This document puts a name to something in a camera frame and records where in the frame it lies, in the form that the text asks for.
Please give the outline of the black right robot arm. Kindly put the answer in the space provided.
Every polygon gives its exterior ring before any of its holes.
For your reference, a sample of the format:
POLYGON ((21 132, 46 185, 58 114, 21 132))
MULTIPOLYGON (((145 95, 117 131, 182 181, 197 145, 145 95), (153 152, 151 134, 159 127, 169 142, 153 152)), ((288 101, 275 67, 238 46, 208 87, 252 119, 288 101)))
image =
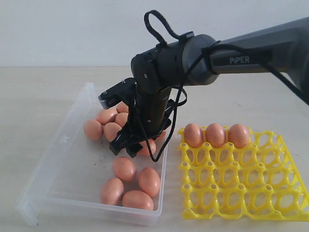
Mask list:
POLYGON ((302 18, 232 39, 217 41, 208 35, 183 34, 177 42, 160 43, 131 60, 132 77, 100 95, 101 104, 119 102, 129 107, 125 126, 110 142, 118 154, 131 157, 141 143, 175 128, 179 100, 171 100, 173 88, 212 84, 219 75, 271 73, 303 102, 309 101, 309 20, 302 18))

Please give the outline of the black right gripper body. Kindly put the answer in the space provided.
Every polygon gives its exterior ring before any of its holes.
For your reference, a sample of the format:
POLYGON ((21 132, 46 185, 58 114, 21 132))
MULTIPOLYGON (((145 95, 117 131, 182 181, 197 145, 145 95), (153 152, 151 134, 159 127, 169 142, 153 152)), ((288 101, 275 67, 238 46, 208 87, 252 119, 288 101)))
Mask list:
POLYGON ((127 140, 127 146, 156 139, 172 124, 172 99, 133 99, 128 107, 128 121, 116 136, 127 140))

